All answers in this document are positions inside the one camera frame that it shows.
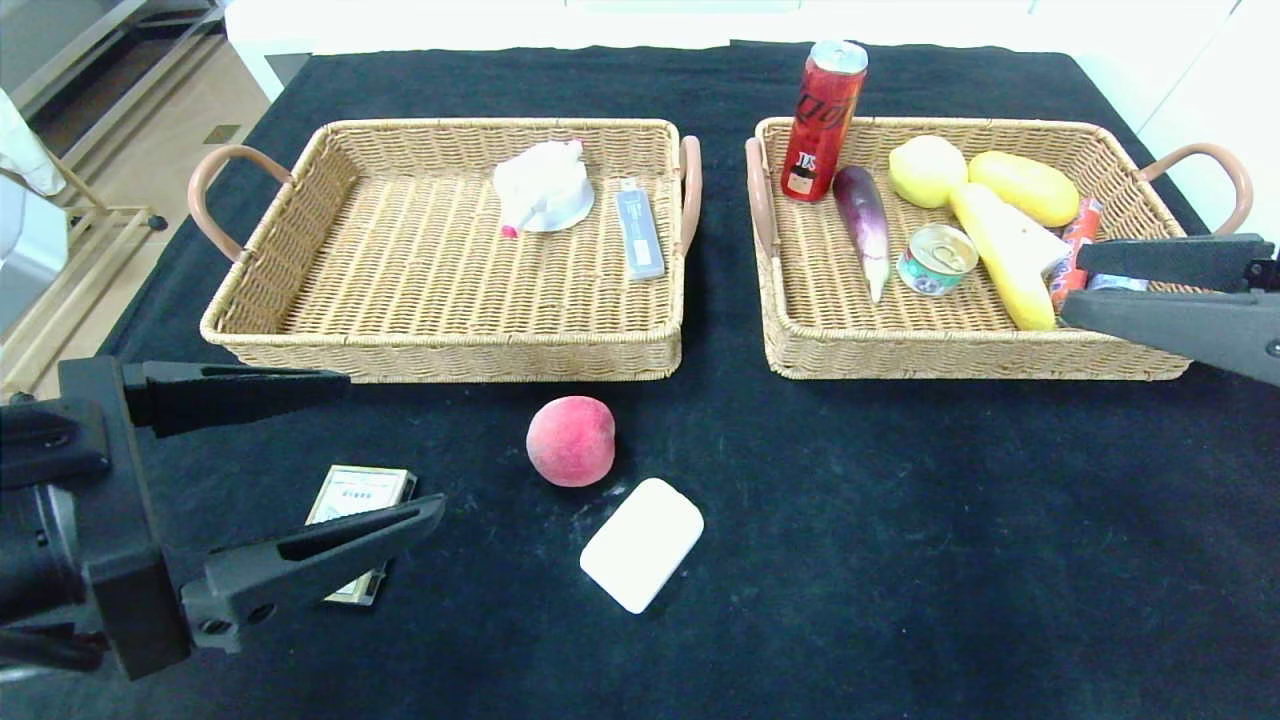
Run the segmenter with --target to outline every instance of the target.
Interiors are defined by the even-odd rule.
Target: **tin can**
[[[1106,275],[1098,273],[1089,278],[1089,286],[1087,290],[1130,290],[1134,292],[1146,292],[1148,286],[1151,286],[1151,281],[1144,281],[1142,278],[1126,278],[1124,275]]]
[[[978,249],[969,236],[951,225],[929,223],[915,231],[897,259],[897,277],[920,295],[940,296],[955,290],[978,265]]]
[[[809,50],[782,164],[782,192],[817,202],[831,187],[858,94],[867,79],[867,50],[824,40]]]

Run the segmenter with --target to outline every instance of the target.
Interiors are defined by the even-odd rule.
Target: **wicker basket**
[[[586,149],[591,213],[564,231],[502,238],[494,165],[573,137]],[[210,178],[237,155],[283,183],[243,250],[205,208]],[[627,177],[649,193],[662,278],[625,277],[613,195]],[[366,383],[648,380],[680,365],[701,160],[696,138],[681,143],[668,122],[337,122],[292,173],[248,147],[216,150],[188,201],[233,261],[200,332],[244,363]]]
[[[858,252],[831,195],[814,204],[795,201],[772,179],[781,177],[790,132],[791,118],[765,119],[746,147],[764,351],[778,374],[794,379],[1155,380],[1176,378],[1187,369],[1185,357],[1093,332],[1019,331],[982,266],[943,297],[918,295],[892,277],[883,300],[873,306]],[[1139,170],[1110,132],[1085,123],[855,118],[840,164],[867,167],[879,186],[891,260],[915,228],[931,222],[956,224],[947,209],[924,210],[890,190],[890,150],[924,133],[946,137],[966,158],[998,149],[1059,168],[1083,193],[1103,202],[1101,240],[1185,234],[1149,183],[1181,156],[1208,152],[1229,173],[1238,170],[1230,154],[1203,145]],[[1243,213],[1233,215],[1229,225],[1240,220]],[[1152,290],[1161,287],[1153,283]]]

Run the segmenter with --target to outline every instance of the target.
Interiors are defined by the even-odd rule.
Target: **eggplant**
[[[836,173],[831,192],[836,196],[845,229],[861,256],[872,302],[879,302],[888,282],[888,220],[884,219],[884,202],[876,190],[876,181],[867,168],[849,165]]]

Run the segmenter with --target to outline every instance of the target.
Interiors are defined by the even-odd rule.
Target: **table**
[[[142,442],[187,580],[214,546],[300,523],[334,462],[445,492],[371,611],[279,615],[239,656],[133,684],[0,691],[26,717],[1274,717],[1276,388],[1194,365],[1166,383],[791,382],[760,340],[742,141],[786,114],[806,47],[314,58],[250,143],[284,161],[328,120],[660,117],[703,141],[685,360],[662,382],[362,386],[238,428]],[[863,114],[1075,119],[1149,155],[1062,55],[872,47]],[[1188,232],[1203,225],[1162,182]],[[247,237],[274,193],[233,164],[210,208]],[[104,347],[229,361],[197,319],[225,260],[188,222]],[[600,487],[534,475],[553,397],[609,404]],[[641,616],[577,569],[641,479],[707,530]]]

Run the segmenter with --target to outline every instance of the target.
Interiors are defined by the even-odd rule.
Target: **basket handle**
[[[778,256],[778,227],[773,215],[773,193],[764,174],[764,143],[753,137],[746,141],[746,193],[751,202],[755,237],[765,258]]]
[[[1217,160],[1217,164],[1222,165],[1222,169],[1226,170],[1226,177],[1231,178],[1231,184],[1235,186],[1235,209],[1231,210],[1230,217],[1226,218],[1226,222],[1213,234],[1230,234],[1235,232],[1240,227],[1240,223],[1244,222],[1244,218],[1248,217],[1249,210],[1253,209],[1253,181],[1249,179],[1249,173],[1244,169],[1239,158],[1226,147],[1213,145],[1212,142],[1184,145],[1139,170],[1138,177],[1151,182],[1165,174],[1169,168],[1188,155],[1208,155]]]
[[[196,225],[223,251],[223,255],[229,258],[232,263],[236,263],[241,259],[244,250],[218,225],[218,222],[209,214],[209,206],[205,204],[205,193],[209,191],[209,183],[214,181],[218,170],[223,169],[223,165],[232,158],[248,158],[257,167],[270,173],[273,178],[280,181],[282,184],[292,183],[293,176],[289,174],[289,170],[280,167],[279,163],[247,145],[224,145],[206,155],[196,165],[196,169],[192,170],[191,181],[187,183],[187,209],[191,210],[191,219],[196,220]]]
[[[681,218],[680,254],[689,256],[689,246],[698,232],[698,218],[703,213],[703,145],[687,135],[680,141],[680,168],[685,176],[685,211]]]

